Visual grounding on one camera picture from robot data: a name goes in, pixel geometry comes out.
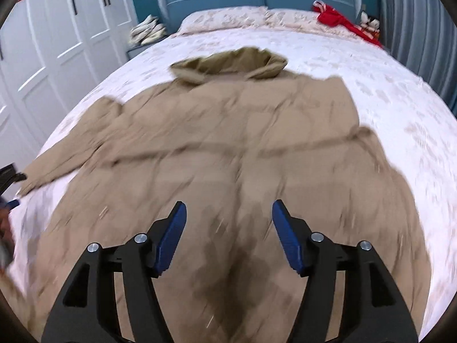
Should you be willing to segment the person left hand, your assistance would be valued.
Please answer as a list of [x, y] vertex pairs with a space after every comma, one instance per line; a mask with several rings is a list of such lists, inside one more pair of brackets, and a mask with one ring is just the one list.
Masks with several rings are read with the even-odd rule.
[[1, 271], [4, 271], [14, 257], [15, 242], [9, 220], [9, 209], [1, 208]]

